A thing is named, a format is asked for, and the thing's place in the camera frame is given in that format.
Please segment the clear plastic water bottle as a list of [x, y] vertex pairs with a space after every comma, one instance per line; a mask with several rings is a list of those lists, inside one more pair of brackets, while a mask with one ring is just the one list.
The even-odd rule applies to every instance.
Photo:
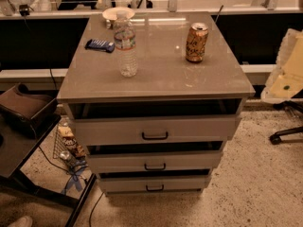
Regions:
[[137, 73], [134, 26], [125, 15], [118, 15], [113, 29], [120, 74], [125, 78], [131, 78]]

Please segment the grey drawer cabinet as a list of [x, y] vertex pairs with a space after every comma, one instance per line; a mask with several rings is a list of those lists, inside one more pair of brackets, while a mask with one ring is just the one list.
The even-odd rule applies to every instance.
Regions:
[[[87, 50], [90, 39], [110, 40], [111, 29], [99, 15], [90, 17], [58, 94], [70, 118], [114, 119], [235, 115], [254, 89], [228, 44], [205, 12], [138, 13], [133, 18], [138, 72], [123, 77], [117, 53]], [[186, 59], [193, 23], [208, 26], [205, 57]], [[225, 141], [83, 146], [87, 157], [100, 154], [220, 151]], [[145, 172], [95, 173], [100, 180], [210, 176], [214, 168]]]

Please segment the top grey drawer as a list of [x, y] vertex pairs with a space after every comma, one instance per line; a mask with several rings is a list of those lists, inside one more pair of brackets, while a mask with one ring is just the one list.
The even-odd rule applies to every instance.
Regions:
[[241, 119], [235, 115], [79, 119], [71, 122], [83, 146], [230, 140]]

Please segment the grey drawer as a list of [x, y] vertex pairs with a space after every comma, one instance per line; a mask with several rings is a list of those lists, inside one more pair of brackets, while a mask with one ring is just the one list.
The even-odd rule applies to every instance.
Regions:
[[79, 119], [71, 122], [83, 146], [230, 140], [241, 119], [235, 115]]
[[222, 156], [220, 151], [100, 154], [89, 155], [87, 162], [95, 173], [191, 170], [215, 168]]
[[100, 189], [107, 193], [125, 192], [164, 192], [178, 190], [197, 190], [208, 186], [210, 176], [187, 176], [167, 178], [137, 178], [100, 180]]

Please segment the middle grey drawer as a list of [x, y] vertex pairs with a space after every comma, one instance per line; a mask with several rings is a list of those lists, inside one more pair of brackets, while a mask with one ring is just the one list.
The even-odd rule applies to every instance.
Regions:
[[215, 168], [222, 156], [220, 151], [100, 154], [89, 155], [87, 162], [95, 173], [191, 170]]

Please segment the bottom grey drawer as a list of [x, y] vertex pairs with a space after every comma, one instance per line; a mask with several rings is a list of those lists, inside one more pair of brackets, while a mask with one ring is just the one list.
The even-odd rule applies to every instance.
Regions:
[[208, 186], [210, 176], [187, 176], [167, 178], [137, 178], [100, 180], [100, 189], [107, 193], [125, 192], [164, 192], [178, 190], [197, 190]]

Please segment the orange soda can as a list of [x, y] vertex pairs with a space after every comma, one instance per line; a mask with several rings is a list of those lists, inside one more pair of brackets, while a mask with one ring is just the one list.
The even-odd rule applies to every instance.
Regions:
[[205, 57], [205, 45], [208, 38], [208, 26], [205, 23], [193, 23], [188, 31], [186, 59], [201, 62]]

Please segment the blue chip bag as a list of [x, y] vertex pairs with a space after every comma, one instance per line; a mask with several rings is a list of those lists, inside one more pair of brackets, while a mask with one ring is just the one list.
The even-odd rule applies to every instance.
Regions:
[[104, 40], [91, 39], [84, 48], [112, 53], [115, 50], [115, 44]]

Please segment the white paper bowl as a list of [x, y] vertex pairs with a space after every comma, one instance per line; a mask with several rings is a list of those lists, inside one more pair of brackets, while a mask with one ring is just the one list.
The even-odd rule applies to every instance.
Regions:
[[102, 12], [105, 20], [115, 21], [118, 15], [125, 15], [127, 19], [134, 17], [134, 10], [126, 7], [109, 8]]

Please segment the black office chair base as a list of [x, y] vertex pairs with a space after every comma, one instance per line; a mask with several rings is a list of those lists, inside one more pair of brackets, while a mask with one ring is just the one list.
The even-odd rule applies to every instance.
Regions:
[[279, 127], [269, 136], [272, 145], [279, 145], [285, 136], [295, 135], [303, 132], [302, 115], [303, 105], [295, 101], [283, 101], [274, 105], [277, 111], [284, 111], [288, 119], [283, 119]]

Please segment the black side table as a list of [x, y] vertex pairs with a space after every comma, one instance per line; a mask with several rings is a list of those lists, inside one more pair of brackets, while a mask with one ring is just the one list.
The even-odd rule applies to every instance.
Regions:
[[80, 210], [92, 189], [96, 175], [92, 174], [78, 199], [36, 185], [22, 171], [21, 167], [32, 153], [57, 126], [61, 117], [53, 114], [41, 126], [37, 139], [30, 139], [12, 130], [3, 118], [0, 118], [0, 131], [3, 140], [0, 146], [0, 184], [23, 192], [34, 198], [51, 201], [73, 209], [64, 227], [74, 227]]

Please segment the black power adapter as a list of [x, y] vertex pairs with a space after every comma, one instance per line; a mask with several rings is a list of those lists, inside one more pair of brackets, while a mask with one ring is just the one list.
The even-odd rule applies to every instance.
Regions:
[[20, 5], [19, 6], [19, 13], [22, 16], [28, 16], [30, 14], [30, 12], [29, 12], [29, 6], [28, 5]]

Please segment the white shoe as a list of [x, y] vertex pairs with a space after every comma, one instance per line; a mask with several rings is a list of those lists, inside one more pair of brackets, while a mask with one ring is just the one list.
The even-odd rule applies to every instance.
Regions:
[[12, 222], [8, 227], [32, 227], [32, 224], [32, 217], [23, 216]]

